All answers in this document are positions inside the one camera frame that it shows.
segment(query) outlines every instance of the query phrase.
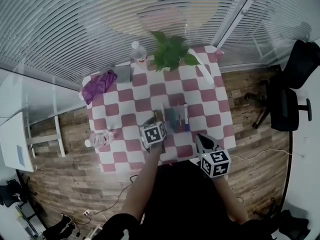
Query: white cable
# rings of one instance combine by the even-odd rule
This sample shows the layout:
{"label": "white cable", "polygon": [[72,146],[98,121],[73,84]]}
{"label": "white cable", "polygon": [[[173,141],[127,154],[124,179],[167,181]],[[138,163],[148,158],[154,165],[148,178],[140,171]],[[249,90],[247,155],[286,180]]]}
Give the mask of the white cable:
{"label": "white cable", "polygon": [[104,216],[101,212],[98,212],[97,210],[87,210],[87,211],[89,211],[89,212],[91,212],[91,211],[93,211],[93,212],[96,212],[97,214],[101,214],[104,218],[105,218],[105,221],[107,222],[108,220],[107,220],[107,218],[106,218],[106,216]]}
{"label": "white cable", "polygon": [[[247,159],[241,158],[241,157],[239,157],[239,156],[237,156],[237,155],[230,155],[230,157],[236,157],[236,158],[239,158],[239,159],[242,160],[242,161],[248,161],[248,160],[251,160],[251,159],[256,158],[256,157],[259,156],[261,153],[266,152],[266,151],[283,151],[283,152],[286,152],[288,155],[291,155],[291,156],[293,155],[293,154],[291,154],[291,153],[289,153],[289,152],[287,152],[287,151],[285,151],[285,150],[283,150],[283,149],[266,149],[266,150],[261,151],[260,153],[256,154],[254,157],[247,158]],[[298,155],[298,156],[300,156],[300,157],[302,157],[302,158],[305,157],[305,156],[302,155],[302,154],[298,154],[298,153],[295,153],[295,154]]]}

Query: blue sticker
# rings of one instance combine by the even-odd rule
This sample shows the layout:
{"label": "blue sticker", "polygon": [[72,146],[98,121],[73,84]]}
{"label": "blue sticker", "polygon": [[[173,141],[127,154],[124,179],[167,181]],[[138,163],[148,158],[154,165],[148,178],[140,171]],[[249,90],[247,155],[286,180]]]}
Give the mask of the blue sticker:
{"label": "blue sticker", "polygon": [[24,156],[22,154],[22,147],[20,147],[19,145],[16,145],[16,151],[18,152],[18,159],[19,159],[20,165],[25,167],[25,160],[24,160]]}

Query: plastic container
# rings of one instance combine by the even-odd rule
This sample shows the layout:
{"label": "plastic container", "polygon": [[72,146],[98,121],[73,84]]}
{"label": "plastic container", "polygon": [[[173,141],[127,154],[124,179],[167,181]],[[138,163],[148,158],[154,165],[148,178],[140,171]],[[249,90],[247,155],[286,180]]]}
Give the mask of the plastic container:
{"label": "plastic container", "polygon": [[138,41],[133,41],[131,46],[131,54],[135,62],[140,64],[146,63],[148,57],[146,49],[141,44],[139,44]]}
{"label": "plastic container", "polygon": [[93,147],[95,149],[102,148],[109,145],[114,140],[112,132],[99,132],[91,133],[90,137],[84,141],[84,145],[88,148]]}

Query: checkered tablecloth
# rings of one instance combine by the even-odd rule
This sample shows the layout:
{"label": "checkered tablecloth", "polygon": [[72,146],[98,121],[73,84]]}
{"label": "checkered tablecloth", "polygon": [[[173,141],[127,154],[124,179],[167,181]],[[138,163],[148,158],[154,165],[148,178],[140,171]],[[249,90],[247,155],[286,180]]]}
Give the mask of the checkered tablecloth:
{"label": "checkered tablecloth", "polygon": [[[166,109],[187,103],[190,124],[190,132],[168,133],[161,164],[194,158],[197,155],[194,139],[199,132],[213,136],[226,149],[236,146],[216,54],[212,46],[194,50],[211,73],[214,87],[197,66],[182,64],[172,72],[156,72],[154,66],[143,70],[132,63],[132,82],[113,84],[107,93],[97,96],[87,106],[90,129],[96,133],[108,129],[114,134],[110,145],[96,149],[103,172],[121,173],[142,168],[148,153],[142,144],[139,126],[153,116],[153,110],[161,108],[161,103]],[[83,86],[93,77],[95,74],[86,76]]]}

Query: white cube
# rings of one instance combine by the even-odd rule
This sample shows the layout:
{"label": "white cube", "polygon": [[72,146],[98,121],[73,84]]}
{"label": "white cube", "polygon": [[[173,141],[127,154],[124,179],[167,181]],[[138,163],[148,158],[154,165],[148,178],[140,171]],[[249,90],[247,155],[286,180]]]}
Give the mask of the white cube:
{"label": "white cube", "polygon": [[148,145],[162,142],[167,135],[162,121],[144,125],[140,128],[140,131],[142,133],[143,142]]}
{"label": "white cube", "polygon": [[231,164],[230,156],[227,150],[203,153],[201,154],[200,161],[201,169],[210,178],[228,174]]}

